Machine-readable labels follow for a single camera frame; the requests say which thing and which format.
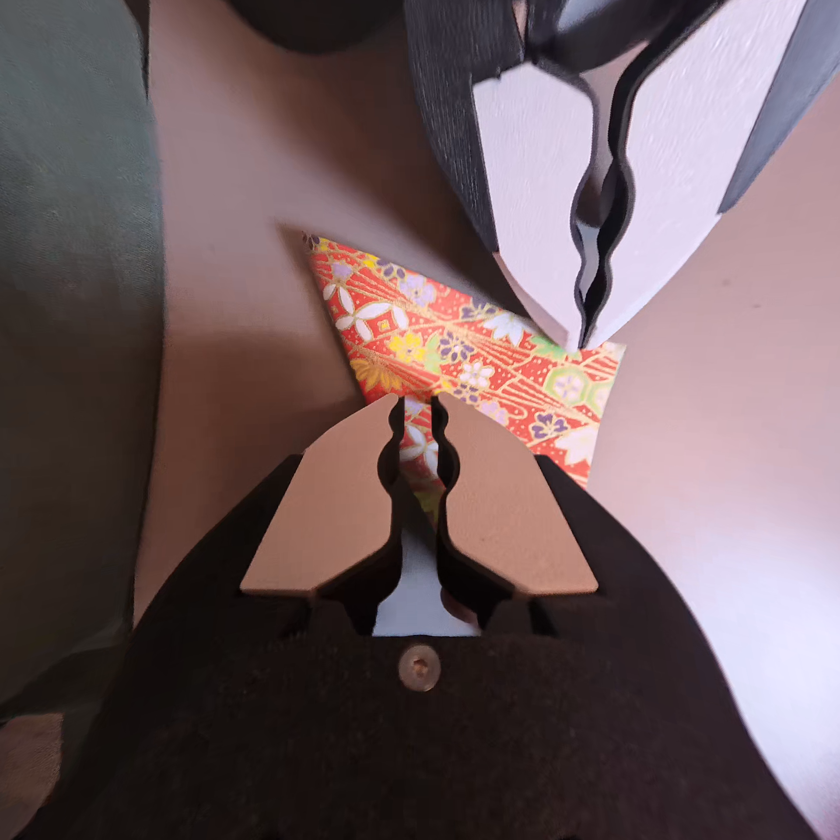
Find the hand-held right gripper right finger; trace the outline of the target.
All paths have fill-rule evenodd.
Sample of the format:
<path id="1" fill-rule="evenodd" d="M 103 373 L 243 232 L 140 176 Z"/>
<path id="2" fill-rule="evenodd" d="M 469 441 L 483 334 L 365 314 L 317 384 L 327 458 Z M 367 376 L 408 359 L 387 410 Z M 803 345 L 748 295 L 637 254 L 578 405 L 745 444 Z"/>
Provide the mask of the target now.
<path id="1" fill-rule="evenodd" d="M 529 448 L 447 393 L 433 398 L 432 419 L 446 592 L 479 621 L 504 601 L 595 593 L 595 574 Z"/>

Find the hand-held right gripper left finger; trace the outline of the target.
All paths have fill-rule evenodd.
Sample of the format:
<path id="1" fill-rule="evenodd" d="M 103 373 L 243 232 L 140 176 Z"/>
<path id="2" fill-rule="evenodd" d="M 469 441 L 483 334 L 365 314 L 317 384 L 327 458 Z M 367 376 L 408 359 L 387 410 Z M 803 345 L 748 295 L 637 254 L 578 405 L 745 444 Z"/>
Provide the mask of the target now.
<path id="1" fill-rule="evenodd" d="M 402 574 L 393 491 L 403 436 L 404 399 L 389 394 L 310 445 L 240 591 L 336 601 L 351 620 L 374 621 Z"/>

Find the black textured pad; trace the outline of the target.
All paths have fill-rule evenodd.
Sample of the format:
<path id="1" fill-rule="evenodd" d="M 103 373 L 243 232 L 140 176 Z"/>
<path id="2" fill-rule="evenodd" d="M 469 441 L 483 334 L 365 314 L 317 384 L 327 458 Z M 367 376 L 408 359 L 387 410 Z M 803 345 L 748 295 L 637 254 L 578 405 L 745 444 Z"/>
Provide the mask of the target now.
<path id="1" fill-rule="evenodd" d="M 401 1 L 228 1 L 270 43 L 320 56 L 356 46 L 402 11 Z"/>

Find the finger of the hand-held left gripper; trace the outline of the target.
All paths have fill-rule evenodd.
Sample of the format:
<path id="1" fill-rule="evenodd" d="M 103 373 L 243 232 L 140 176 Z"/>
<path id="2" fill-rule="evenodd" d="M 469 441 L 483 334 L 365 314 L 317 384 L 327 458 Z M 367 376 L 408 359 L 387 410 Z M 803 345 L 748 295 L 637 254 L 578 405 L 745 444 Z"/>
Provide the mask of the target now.
<path id="1" fill-rule="evenodd" d="M 805 2 L 700 6 L 616 86 L 615 197 L 584 299 L 583 348 L 644 308 L 717 224 Z"/>
<path id="2" fill-rule="evenodd" d="M 473 87 L 499 268 L 531 320 L 564 348 L 585 325 L 574 212 L 592 168 L 597 107 L 578 76 L 525 61 Z"/>

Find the green backed red floral paper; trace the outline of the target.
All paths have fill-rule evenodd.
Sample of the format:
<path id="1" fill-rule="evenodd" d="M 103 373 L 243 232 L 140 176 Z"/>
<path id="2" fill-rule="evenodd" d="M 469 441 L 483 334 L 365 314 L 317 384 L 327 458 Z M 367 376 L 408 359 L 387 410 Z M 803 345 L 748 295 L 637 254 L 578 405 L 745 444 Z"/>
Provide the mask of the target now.
<path id="1" fill-rule="evenodd" d="M 431 399 L 442 392 L 587 488 L 623 345 L 568 351 L 498 305 L 331 239 L 302 238 L 364 400 L 405 398 L 402 472 L 432 522 L 444 485 Z"/>

